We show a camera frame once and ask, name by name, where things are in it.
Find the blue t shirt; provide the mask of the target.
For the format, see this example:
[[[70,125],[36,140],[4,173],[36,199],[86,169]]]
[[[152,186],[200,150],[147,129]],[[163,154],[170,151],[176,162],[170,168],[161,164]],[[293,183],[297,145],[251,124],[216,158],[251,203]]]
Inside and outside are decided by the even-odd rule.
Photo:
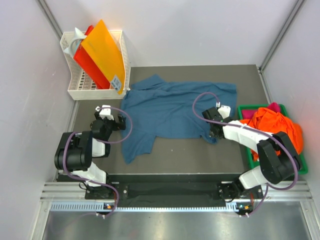
[[[237,87],[232,83],[205,81],[166,82],[157,74],[132,85],[120,108],[130,118],[121,132],[127,139],[121,144],[126,164],[137,156],[151,153],[157,137],[199,139],[216,144],[209,137],[210,125],[199,119],[201,113],[216,105],[237,105]]]

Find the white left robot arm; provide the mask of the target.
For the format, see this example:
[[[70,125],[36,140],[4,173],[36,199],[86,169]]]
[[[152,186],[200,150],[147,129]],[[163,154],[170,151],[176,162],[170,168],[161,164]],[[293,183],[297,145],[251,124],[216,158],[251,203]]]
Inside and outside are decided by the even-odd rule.
[[[115,131],[126,129],[126,118],[119,114],[118,120],[114,119],[109,109],[96,111],[95,120],[90,123],[90,130],[76,133],[69,142],[71,132],[62,134],[58,144],[54,165],[57,170],[64,167],[81,180],[80,187],[97,199],[116,197],[114,187],[109,182],[108,174],[99,169],[93,158],[107,158],[111,152],[108,143],[111,134]]]

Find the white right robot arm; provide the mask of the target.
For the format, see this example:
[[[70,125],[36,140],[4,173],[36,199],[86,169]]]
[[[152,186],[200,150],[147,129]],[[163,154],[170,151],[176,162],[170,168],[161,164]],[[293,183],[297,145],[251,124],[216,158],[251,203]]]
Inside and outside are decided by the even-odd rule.
[[[242,173],[230,184],[237,197],[245,198],[253,188],[263,184],[275,187],[290,177],[294,177],[292,185],[296,184],[301,158],[285,132],[257,130],[229,116],[224,118],[216,107],[203,111],[202,116],[210,123],[211,137],[237,142],[258,154],[259,166]]]

